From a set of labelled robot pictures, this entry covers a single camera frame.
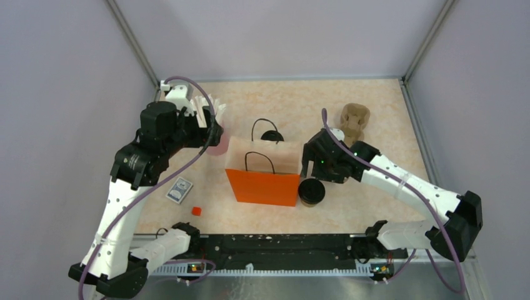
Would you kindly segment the orange paper bag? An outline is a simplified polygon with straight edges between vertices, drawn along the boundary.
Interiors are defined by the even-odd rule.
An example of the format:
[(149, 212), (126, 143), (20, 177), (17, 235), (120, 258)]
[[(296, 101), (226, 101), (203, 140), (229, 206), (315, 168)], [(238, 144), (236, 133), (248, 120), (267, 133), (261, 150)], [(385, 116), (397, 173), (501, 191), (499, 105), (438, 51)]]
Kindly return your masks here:
[(294, 207), (303, 145), (300, 141), (261, 140), (269, 130), (278, 131), (278, 127), (269, 119), (258, 118), (249, 139), (230, 137), (225, 172), (236, 201)]

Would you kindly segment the brown paper coffee cup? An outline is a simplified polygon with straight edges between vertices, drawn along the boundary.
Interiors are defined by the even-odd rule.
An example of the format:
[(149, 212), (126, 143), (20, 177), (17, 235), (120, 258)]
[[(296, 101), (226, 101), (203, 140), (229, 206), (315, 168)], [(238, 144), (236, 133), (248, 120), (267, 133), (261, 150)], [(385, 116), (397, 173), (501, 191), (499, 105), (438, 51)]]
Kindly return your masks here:
[(317, 199), (317, 200), (309, 199), (309, 200), (307, 200), (307, 199), (301, 198), (301, 204), (303, 206), (306, 206), (307, 208), (314, 207), (314, 206), (318, 205), (321, 202), (322, 202), (322, 199)]

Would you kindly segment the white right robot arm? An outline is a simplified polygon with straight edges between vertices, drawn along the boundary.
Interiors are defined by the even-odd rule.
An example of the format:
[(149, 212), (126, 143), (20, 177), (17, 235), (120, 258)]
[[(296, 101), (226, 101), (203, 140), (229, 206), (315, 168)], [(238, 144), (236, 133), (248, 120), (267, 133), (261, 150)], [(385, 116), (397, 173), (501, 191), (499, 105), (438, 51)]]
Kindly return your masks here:
[(422, 214), (423, 221), (378, 221), (366, 229), (366, 248), (375, 258), (390, 250), (433, 250), (463, 262), (483, 226), (480, 196), (445, 190), (394, 164), (364, 141), (351, 147), (337, 139), (337, 130), (320, 130), (302, 150), (302, 176), (343, 184), (348, 179), (374, 186)]

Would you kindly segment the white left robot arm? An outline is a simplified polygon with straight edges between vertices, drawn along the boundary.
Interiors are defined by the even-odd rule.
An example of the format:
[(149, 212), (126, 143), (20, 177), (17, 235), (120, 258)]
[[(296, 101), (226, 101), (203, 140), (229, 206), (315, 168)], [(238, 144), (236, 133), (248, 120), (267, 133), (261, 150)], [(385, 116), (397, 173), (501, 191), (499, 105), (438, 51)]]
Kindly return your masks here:
[(134, 139), (114, 157), (106, 206), (91, 247), (68, 273), (79, 284), (79, 299), (86, 285), (103, 298), (131, 299), (164, 263), (180, 254), (198, 255), (198, 230), (184, 223), (138, 249), (130, 245), (147, 196), (164, 185), (161, 174), (169, 160), (184, 148), (204, 153), (219, 143), (222, 132), (209, 98), (202, 104), (152, 102), (141, 111)]

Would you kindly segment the black coffee cup lid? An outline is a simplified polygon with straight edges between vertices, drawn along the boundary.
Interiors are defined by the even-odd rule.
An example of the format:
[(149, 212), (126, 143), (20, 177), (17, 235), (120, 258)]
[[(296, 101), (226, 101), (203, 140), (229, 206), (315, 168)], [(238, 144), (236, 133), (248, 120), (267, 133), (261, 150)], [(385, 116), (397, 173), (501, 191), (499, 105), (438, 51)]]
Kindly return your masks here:
[(326, 190), (324, 184), (321, 181), (314, 178), (309, 178), (303, 180), (300, 183), (297, 193), (300, 199), (323, 200), (326, 195)]

